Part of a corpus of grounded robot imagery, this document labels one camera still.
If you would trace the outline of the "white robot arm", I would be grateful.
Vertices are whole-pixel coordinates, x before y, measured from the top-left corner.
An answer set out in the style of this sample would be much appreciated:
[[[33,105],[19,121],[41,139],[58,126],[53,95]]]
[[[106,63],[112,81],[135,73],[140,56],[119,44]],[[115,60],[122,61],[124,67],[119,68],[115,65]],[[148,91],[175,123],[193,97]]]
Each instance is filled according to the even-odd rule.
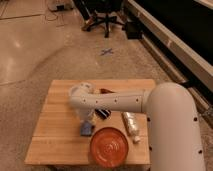
[[[183,86],[166,82],[151,90],[96,94],[92,84],[81,82],[70,88],[69,101],[80,110],[146,114],[151,171],[207,171],[196,104]]]

